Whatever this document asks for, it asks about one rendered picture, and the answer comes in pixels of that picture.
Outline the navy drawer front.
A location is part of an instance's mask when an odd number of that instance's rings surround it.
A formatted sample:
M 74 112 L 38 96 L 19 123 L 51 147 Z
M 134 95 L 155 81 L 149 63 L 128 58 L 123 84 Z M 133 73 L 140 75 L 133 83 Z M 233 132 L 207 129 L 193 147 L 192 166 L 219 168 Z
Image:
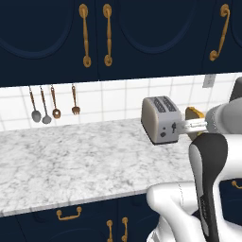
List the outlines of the navy drawer front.
M 219 184 L 222 213 L 225 220 L 242 226 L 242 189 L 232 186 L 232 181 L 242 186 L 242 179 L 226 180 Z
M 114 199 L 95 201 L 90 203 L 72 205 L 60 207 L 61 216 L 76 216 L 78 214 L 78 207 L 81 208 L 80 217 L 92 217 L 101 215 L 109 210 L 112 210 L 116 207 L 116 201 Z M 18 215 L 16 218 L 19 222 L 27 224 L 30 222 L 40 223 L 42 225 L 47 224 L 48 222 L 58 221 L 57 216 L 58 208 L 42 210 L 27 214 Z

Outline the grey hanging spoon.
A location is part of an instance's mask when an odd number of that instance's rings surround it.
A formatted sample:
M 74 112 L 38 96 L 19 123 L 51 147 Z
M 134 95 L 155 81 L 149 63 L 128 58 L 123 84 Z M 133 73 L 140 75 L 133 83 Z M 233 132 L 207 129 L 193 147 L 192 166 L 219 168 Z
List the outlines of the grey hanging spoon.
M 36 110 L 34 96 L 32 94 L 32 91 L 29 91 L 29 94 L 30 94 L 30 98 L 31 98 L 32 106 L 33 106 L 33 112 L 31 113 L 31 117 L 34 122 L 39 123 L 41 121 L 42 115 L 39 111 Z

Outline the grey hanging ladle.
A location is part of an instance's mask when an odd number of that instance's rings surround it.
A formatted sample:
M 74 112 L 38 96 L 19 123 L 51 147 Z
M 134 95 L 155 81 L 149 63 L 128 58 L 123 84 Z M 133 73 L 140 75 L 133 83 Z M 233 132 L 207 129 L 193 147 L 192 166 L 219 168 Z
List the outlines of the grey hanging ladle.
M 42 122 L 47 125 L 47 124 L 51 123 L 52 118 L 47 113 L 47 108 L 46 108 L 46 104 L 45 104 L 43 88 L 41 88 L 41 96 L 42 96 L 43 108 L 44 108 L 44 112 L 45 112 L 45 116 L 43 117 Z

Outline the navy base cupboard door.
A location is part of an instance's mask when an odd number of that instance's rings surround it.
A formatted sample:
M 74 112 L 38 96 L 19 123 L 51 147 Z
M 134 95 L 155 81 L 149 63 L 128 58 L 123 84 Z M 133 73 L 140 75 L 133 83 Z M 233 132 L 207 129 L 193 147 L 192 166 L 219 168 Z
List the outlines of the navy base cupboard door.
M 147 195 L 136 195 L 117 200 L 117 242 L 122 241 L 125 226 L 122 218 L 128 218 L 127 242 L 147 242 L 147 237 L 155 229 L 159 215 L 147 204 Z
M 26 242 L 107 242 L 109 228 L 107 218 L 54 221 L 47 224 L 21 223 Z M 112 239 L 116 242 L 116 227 L 112 225 Z

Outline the grey wall socket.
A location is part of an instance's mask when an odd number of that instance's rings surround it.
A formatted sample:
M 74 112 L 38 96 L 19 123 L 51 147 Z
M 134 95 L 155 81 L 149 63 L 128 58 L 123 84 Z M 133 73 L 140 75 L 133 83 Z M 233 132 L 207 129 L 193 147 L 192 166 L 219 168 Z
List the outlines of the grey wall socket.
M 208 74 L 205 76 L 203 81 L 203 88 L 212 88 L 216 80 L 216 74 Z

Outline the orange-brown bread loaf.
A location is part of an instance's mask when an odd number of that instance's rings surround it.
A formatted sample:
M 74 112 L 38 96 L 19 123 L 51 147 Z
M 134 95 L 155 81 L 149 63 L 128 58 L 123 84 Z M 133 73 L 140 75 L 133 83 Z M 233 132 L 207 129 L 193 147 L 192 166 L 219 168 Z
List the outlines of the orange-brown bread loaf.
M 196 118 L 204 118 L 204 114 L 194 107 L 187 107 L 185 110 L 185 119 L 189 120 Z M 188 136 L 192 141 L 194 141 L 199 135 L 201 135 L 201 131 L 188 133 Z

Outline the navy wall cupboard door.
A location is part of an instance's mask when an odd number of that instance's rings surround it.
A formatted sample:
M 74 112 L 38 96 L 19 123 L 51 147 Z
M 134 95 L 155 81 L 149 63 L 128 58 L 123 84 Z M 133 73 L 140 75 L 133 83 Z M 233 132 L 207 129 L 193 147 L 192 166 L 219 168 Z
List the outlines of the navy wall cupboard door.
M 212 50 L 218 50 L 221 32 L 226 18 L 219 12 L 223 4 L 231 11 L 228 30 L 221 53 L 215 61 L 210 61 Z M 202 73 L 220 74 L 242 72 L 242 0 L 216 0 L 208 41 L 204 52 Z
M 107 19 L 112 7 L 112 65 L 106 66 Z M 190 53 L 199 0 L 96 0 L 99 76 L 104 80 L 193 75 Z
M 88 8 L 89 68 L 81 4 Z M 0 0 L 0 87 L 97 79 L 95 0 Z

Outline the dark grey appliance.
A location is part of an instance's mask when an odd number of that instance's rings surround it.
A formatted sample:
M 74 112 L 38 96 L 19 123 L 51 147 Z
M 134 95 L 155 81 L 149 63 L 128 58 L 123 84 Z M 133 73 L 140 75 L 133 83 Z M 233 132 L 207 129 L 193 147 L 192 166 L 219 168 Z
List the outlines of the dark grey appliance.
M 236 79 L 234 86 L 233 86 L 230 100 L 233 101 L 240 97 L 242 97 L 242 77 L 239 77 Z

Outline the wooden hanging fork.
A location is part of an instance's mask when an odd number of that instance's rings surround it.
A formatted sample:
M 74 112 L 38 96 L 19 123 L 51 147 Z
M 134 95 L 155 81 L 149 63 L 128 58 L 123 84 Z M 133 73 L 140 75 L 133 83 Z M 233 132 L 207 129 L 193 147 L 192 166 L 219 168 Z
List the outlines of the wooden hanging fork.
M 73 112 L 73 114 L 79 114 L 80 113 L 80 107 L 77 105 L 75 85 L 72 85 L 72 94 L 73 94 L 73 99 L 74 99 L 74 107 L 72 108 L 72 112 Z

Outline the silver two-slot toaster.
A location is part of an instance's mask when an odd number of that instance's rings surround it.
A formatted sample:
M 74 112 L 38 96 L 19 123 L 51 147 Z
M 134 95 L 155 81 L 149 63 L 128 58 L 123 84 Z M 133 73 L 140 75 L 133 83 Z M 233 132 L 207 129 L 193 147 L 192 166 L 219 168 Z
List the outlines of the silver two-slot toaster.
M 182 121 L 179 108 L 168 96 L 145 97 L 142 103 L 141 123 L 153 145 L 177 143 L 178 130 L 172 133 L 172 124 L 176 127 Z

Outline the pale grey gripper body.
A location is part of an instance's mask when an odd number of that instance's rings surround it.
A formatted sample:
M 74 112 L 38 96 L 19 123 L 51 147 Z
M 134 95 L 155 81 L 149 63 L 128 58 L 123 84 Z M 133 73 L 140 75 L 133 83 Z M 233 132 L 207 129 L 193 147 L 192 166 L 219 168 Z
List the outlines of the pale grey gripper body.
M 206 131 L 207 122 L 204 118 L 182 120 L 177 124 L 178 134 Z

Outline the wooden hanging slotted spoon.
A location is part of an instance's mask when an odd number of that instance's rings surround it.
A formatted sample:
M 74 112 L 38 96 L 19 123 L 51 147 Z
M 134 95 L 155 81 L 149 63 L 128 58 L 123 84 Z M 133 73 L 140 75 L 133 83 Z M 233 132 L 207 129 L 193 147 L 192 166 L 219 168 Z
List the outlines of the wooden hanging slotted spoon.
M 52 99 L 53 99 L 53 103 L 56 103 L 56 97 L 55 97 L 55 90 L 54 87 L 51 87 L 51 95 L 52 95 Z M 57 108 L 57 105 L 54 105 L 54 110 L 52 112 L 53 116 L 56 119 L 59 119 L 61 117 L 61 111 Z

